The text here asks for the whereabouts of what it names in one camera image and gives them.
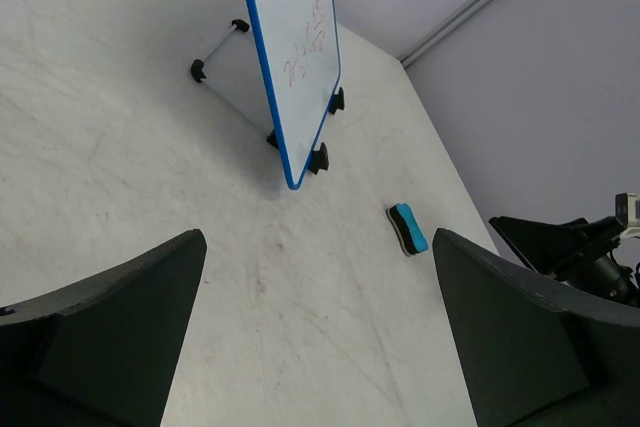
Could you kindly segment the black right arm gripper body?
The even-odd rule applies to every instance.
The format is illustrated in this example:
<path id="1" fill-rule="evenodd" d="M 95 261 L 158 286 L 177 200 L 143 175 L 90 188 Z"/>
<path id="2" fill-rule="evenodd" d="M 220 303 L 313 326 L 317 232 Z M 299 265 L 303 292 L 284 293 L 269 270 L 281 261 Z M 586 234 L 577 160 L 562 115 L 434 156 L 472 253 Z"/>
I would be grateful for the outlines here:
<path id="1" fill-rule="evenodd" d="M 639 306 L 634 273 L 612 258 L 621 243 L 623 224 L 615 217 L 590 223 L 578 219 L 557 225 L 561 239 L 548 275 L 553 279 L 606 300 Z"/>

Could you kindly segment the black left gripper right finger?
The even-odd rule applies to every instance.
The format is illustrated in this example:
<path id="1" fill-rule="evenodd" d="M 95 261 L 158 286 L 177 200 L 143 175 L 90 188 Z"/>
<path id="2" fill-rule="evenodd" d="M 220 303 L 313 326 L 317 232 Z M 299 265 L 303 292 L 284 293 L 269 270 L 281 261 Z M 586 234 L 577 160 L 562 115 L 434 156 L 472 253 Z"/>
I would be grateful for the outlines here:
<path id="1" fill-rule="evenodd" d="M 639 311 L 438 229 L 437 278 L 480 426 L 636 426 Z"/>

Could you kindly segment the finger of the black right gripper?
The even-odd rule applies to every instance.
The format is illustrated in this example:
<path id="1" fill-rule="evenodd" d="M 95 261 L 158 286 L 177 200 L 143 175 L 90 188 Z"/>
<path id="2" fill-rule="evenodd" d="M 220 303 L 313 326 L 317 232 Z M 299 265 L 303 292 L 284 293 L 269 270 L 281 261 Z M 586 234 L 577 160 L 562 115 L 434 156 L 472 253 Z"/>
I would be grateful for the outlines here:
<path id="1" fill-rule="evenodd" d="M 507 216 L 492 217 L 491 227 L 523 264 L 542 275 L 554 275 L 558 266 L 585 243 L 581 228 L 588 224 L 578 218 L 564 224 L 546 224 Z"/>

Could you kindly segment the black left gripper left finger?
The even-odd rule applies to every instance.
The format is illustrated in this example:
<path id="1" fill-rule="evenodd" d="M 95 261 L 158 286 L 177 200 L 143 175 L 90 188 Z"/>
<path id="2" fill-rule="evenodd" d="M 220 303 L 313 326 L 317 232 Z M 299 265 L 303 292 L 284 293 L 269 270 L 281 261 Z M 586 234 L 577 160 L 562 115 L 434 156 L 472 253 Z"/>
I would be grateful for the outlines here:
<path id="1" fill-rule="evenodd" d="M 206 251 L 203 233 L 188 230 L 2 307 L 2 425 L 160 425 Z"/>

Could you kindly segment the blue black whiteboard eraser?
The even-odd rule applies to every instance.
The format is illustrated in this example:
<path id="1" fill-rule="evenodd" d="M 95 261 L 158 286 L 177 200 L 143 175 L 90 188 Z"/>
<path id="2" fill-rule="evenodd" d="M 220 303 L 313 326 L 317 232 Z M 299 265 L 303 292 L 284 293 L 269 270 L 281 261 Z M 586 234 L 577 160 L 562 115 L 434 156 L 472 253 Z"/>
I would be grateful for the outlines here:
<path id="1" fill-rule="evenodd" d="M 386 209 L 386 215 L 406 256 L 415 256 L 428 250 L 428 242 L 408 204 L 396 203 Z"/>

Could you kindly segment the blue framed whiteboard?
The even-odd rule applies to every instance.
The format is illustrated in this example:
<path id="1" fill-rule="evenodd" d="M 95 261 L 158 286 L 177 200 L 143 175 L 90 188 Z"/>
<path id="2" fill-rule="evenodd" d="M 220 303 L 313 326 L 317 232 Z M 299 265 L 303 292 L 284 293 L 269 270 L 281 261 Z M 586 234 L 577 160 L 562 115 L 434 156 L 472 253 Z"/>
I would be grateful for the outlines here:
<path id="1" fill-rule="evenodd" d="M 260 58 L 275 75 L 277 93 L 296 99 L 339 86 L 340 42 L 334 0 L 246 0 L 261 37 Z"/>

